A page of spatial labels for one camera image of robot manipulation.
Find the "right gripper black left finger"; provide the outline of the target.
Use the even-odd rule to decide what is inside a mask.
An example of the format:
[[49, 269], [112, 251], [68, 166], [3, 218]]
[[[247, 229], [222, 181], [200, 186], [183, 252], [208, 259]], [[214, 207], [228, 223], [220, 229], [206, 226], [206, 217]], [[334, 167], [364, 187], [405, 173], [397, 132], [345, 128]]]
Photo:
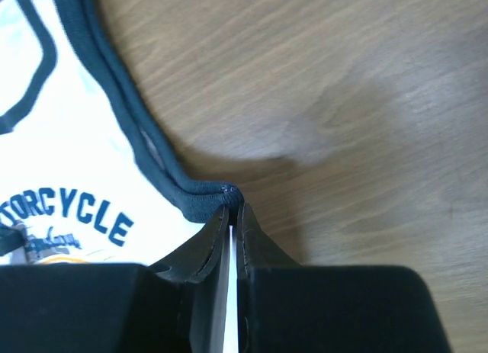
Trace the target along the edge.
[[230, 212], [174, 252], [137, 264], [1, 269], [3, 352], [220, 352]]

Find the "white printed tank top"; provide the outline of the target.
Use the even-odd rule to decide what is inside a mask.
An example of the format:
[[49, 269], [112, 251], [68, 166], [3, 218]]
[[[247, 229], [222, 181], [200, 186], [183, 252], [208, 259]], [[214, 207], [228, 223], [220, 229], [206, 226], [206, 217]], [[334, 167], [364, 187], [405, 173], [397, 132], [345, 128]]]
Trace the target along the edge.
[[95, 0], [1, 2], [1, 269], [154, 265], [229, 212], [223, 349], [239, 349], [242, 203], [182, 168], [111, 48]]

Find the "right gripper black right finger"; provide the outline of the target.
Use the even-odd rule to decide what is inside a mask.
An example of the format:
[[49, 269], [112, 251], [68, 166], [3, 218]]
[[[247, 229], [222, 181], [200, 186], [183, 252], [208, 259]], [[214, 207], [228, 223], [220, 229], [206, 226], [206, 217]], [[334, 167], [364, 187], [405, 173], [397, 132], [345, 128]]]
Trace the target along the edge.
[[236, 216], [241, 352], [449, 352], [427, 284], [399, 265], [304, 266]]

